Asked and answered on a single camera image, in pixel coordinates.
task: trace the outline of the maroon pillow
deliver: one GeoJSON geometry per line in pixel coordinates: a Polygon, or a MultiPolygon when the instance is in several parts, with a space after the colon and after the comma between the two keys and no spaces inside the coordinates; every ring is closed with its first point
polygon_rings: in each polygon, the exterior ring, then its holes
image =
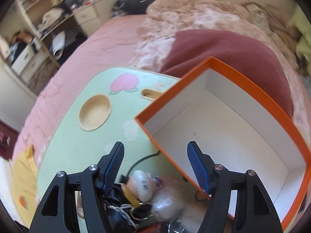
{"type": "Polygon", "coordinates": [[[181,78],[209,56],[246,76],[293,117],[293,100],[279,60],[269,47],[251,37],[230,31],[179,31],[161,73],[181,78]]]}

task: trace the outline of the green fabric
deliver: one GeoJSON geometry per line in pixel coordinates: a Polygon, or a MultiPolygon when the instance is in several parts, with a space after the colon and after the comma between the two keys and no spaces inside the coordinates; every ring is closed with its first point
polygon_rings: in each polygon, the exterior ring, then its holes
{"type": "Polygon", "coordinates": [[[297,27],[303,35],[296,45],[296,54],[300,59],[303,56],[306,58],[308,64],[307,70],[311,74],[311,25],[298,5],[296,5],[289,25],[297,27]]]}

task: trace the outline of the pink peach illustration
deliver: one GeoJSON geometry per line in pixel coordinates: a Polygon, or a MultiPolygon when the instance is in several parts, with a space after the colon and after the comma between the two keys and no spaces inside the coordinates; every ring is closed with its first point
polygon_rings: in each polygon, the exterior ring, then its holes
{"type": "Polygon", "coordinates": [[[116,78],[113,83],[110,85],[111,92],[109,95],[116,95],[122,90],[127,92],[136,92],[138,88],[138,78],[133,74],[122,74],[116,78]]]}

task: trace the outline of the white drawer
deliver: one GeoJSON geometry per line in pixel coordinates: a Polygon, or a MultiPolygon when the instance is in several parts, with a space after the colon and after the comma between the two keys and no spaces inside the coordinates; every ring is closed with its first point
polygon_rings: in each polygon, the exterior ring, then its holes
{"type": "Polygon", "coordinates": [[[17,75],[21,74],[23,69],[26,67],[26,65],[34,55],[35,52],[32,46],[27,45],[12,65],[12,69],[17,73],[17,75]]]}
{"type": "Polygon", "coordinates": [[[100,20],[99,18],[93,19],[89,22],[83,23],[80,25],[82,30],[84,31],[84,33],[89,37],[90,35],[92,35],[95,31],[97,31],[100,26],[100,20]]]}
{"type": "Polygon", "coordinates": [[[93,6],[89,6],[75,14],[75,18],[78,24],[91,21],[92,19],[95,19],[97,17],[98,17],[97,12],[95,11],[93,6]]]}
{"type": "Polygon", "coordinates": [[[25,82],[28,83],[35,71],[39,68],[39,66],[46,60],[48,54],[40,49],[39,52],[29,61],[26,65],[24,70],[22,71],[20,78],[25,82]]]}

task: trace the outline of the open box lid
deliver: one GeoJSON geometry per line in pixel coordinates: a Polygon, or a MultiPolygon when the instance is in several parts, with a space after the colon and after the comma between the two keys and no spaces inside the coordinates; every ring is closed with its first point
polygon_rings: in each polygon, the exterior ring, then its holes
{"type": "MultiPolygon", "coordinates": [[[[199,190],[187,158],[187,144],[192,140],[229,170],[255,170],[283,229],[295,217],[310,182],[311,153],[288,115],[230,66],[208,58],[150,104],[136,121],[199,190]]],[[[232,216],[235,205],[233,191],[232,216]]]]}

